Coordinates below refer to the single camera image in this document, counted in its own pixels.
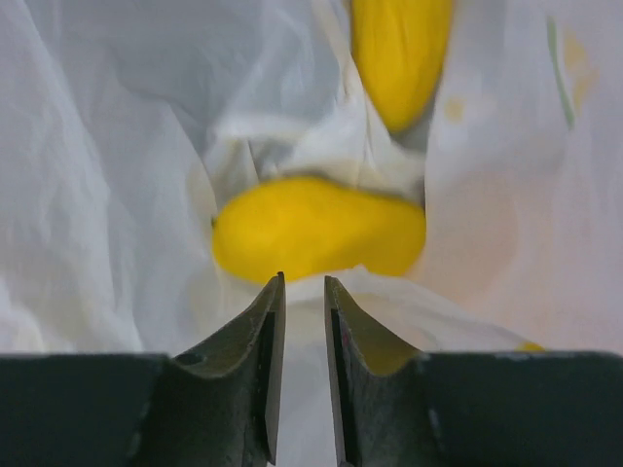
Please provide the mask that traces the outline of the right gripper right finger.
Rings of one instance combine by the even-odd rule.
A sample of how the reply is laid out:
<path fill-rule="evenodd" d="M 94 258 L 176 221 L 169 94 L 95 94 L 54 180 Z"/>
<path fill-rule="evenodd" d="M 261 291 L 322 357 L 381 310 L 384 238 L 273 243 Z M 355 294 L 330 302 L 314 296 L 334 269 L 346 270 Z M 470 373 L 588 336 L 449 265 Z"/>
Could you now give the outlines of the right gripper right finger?
<path fill-rule="evenodd" d="M 426 466 L 428 421 L 418 351 L 324 278 L 324 318 L 337 464 Z"/>

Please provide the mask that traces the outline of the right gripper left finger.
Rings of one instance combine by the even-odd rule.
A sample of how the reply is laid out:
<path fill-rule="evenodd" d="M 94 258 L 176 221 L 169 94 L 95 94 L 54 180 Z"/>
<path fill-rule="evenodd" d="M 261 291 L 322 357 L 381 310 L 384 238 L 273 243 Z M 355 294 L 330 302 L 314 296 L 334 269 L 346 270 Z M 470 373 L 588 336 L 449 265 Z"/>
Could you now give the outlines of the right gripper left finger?
<path fill-rule="evenodd" d="M 276 463 L 284 340 L 278 273 L 245 311 L 176 357 L 168 465 Z"/>

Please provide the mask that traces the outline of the white plastic bag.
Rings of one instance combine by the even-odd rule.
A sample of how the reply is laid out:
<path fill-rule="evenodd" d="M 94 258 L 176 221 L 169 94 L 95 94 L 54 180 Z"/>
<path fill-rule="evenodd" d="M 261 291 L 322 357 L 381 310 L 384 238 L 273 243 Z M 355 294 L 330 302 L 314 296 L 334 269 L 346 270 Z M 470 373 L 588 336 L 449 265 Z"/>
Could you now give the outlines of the white plastic bag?
<path fill-rule="evenodd" d="M 324 278 L 414 347 L 426 466 L 622 462 L 622 5 L 459 1 L 391 135 L 348 1 L 1 5 L 1 462 L 170 466 L 175 359 L 269 280 L 214 219 L 315 175 L 422 202 L 399 277 L 285 283 L 276 463 L 339 466 Z"/>

